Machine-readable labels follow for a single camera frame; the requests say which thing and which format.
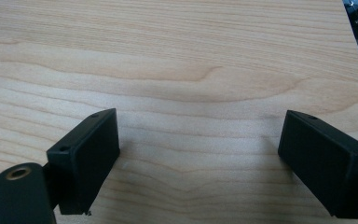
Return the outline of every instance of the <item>light wood surface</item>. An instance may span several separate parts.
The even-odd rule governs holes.
[[[287,109],[358,139],[340,0],[0,0],[0,172],[111,107],[121,156],[59,223],[358,223],[277,155]]]

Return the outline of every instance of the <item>screw hole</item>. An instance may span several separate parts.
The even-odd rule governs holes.
[[[7,174],[7,179],[8,180],[21,179],[21,178],[27,176],[30,173],[31,173],[31,169],[29,167],[27,167],[27,166],[20,167],[20,168],[17,168],[15,170],[10,171]]]
[[[63,146],[63,147],[60,147],[60,151],[67,151],[69,150],[71,147],[68,147],[68,146]]]

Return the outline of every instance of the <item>wooden table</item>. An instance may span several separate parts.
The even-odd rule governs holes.
[[[111,107],[122,154],[59,223],[358,223],[277,155],[287,109],[358,139],[340,0],[0,0],[0,172]]]

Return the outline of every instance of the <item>wood grain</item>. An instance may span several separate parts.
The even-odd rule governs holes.
[[[122,154],[92,216],[59,223],[358,223],[277,155],[287,109],[358,139],[339,0],[0,0],[0,172],[111,107]]]

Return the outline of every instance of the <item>black plastic part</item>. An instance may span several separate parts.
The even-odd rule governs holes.
[[[47,153],[51,205],[63,215],[87,214],[120,153],[116,110],[84,119]]]
[[[331,216],[358,218],[357,140],[289,110],[278,152]]]
[[[56,223],[42,166],[24,163],[0,174],[1,223]]]

